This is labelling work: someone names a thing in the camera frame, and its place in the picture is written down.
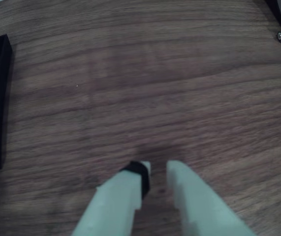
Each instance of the wood grain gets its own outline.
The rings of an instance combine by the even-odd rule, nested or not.
[[[133,236],[181,235],[185,161],[259,236],[281,235],[280,27],[264,0],[4,0],[15,63],[0,235],[68,236],[129,160],[152,162]]]

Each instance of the wooden surface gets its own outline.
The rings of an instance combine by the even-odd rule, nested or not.
[[[185,161],[259,236],[281,236],[280,30],[264,0],[4,0],[15,52],[0,235],[68,236],[95,187],[152,162],[133,236],[181,235]]]

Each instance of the wooden table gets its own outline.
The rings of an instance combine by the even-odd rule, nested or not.
[[[95,187],[152,162],[133,236],[181,235],[165,163],[281,236],[280,27],[264,0],[4,0],[15,53],[0,235],[68,236]]]

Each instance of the black rubber pad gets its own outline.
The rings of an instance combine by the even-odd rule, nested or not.
[[[141,162],[131,161],[120,171],[130,171],[141,175],[141,197],[144,199],[144,197],[150,191],[149,171],[147,167]]]

